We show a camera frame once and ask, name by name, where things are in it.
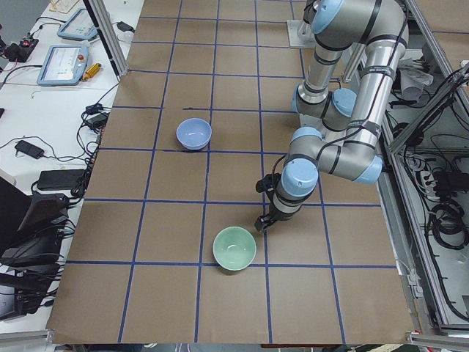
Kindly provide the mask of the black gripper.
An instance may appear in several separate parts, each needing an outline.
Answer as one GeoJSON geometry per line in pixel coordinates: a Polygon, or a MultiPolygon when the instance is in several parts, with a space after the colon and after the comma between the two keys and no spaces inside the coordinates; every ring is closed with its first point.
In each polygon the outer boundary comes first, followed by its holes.
{"type": "Polygon", "coordinates": [[[259,216],[255,221],[255,228],[258,232],[265,231],[268,227],[275,224],[282,217],[282,212],[273,211],[259,216]]]}

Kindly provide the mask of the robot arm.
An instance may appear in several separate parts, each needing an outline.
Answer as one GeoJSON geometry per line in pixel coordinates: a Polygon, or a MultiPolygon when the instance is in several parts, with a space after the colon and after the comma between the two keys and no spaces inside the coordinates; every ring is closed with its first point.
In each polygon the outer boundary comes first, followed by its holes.
{"type": "Polygon", "coordinates": [[[256,184],[268,212],[255,223],[263,231],[297,213],[314,192],[320,173],[373,184],[383,161],[375,147],[399,60],[407,49],[408,26],[397,1],[308,1],[302,29],[314,37],[309,71],[292,96],[292,109],[308,119],[294,132],[288,153],[256,184]],[[342,54],[354,44],[366,64],[357,91],[330,90],[342,54]]]}

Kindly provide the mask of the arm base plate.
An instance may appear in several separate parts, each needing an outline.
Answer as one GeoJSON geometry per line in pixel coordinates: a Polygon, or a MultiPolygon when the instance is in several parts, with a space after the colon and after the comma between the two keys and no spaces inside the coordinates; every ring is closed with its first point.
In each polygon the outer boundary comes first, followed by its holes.
{"type": "Polygon", "coordinates": [[[287,32],[290,48],[313,48],[316,45],[311,25],[303,20],[288,20],[287,32]]]}

